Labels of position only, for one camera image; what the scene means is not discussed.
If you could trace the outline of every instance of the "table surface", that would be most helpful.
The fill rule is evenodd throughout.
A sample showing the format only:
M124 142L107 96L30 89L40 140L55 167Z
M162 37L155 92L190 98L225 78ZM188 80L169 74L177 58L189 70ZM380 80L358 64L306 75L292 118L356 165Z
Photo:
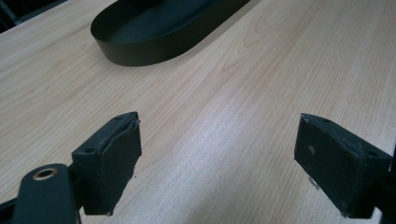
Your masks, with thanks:
M84 223L377 223L378 211L341 217L293 150L310 113L392 153L396 1L252 0L193 49L144 67L111 63L91 36L112 2L70 0L0 35L1 202L138 111L135 178L113 217Z

